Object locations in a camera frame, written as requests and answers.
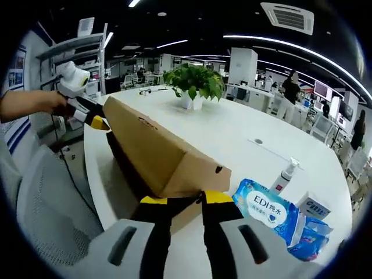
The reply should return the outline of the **person's left hand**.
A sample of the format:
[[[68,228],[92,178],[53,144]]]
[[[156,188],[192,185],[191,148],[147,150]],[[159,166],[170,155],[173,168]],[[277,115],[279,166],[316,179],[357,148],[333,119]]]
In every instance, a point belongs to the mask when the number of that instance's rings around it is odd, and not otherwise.
[[[70,118],[74,108],[67,103],[67,99],[58,91],[48,91],[43,101],[43,111],[51,115]]]

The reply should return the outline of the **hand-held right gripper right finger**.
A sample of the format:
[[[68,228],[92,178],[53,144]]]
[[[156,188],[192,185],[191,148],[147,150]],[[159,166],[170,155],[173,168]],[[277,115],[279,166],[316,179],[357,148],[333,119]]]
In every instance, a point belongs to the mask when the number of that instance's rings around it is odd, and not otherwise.
[[[233,199],[216,191],[200,197],[204,243],[213,278],[315,278],[317,265],[290,255],[285,241]]]

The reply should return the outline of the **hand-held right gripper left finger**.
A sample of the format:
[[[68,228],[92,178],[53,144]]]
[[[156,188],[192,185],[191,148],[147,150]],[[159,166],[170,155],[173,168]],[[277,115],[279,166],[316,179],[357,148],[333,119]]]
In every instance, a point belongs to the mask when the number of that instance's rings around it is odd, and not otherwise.
[[[171,233],[169,198],[144,197],[132,219],[120,219],[92,240],[63,278],[161,278]]]

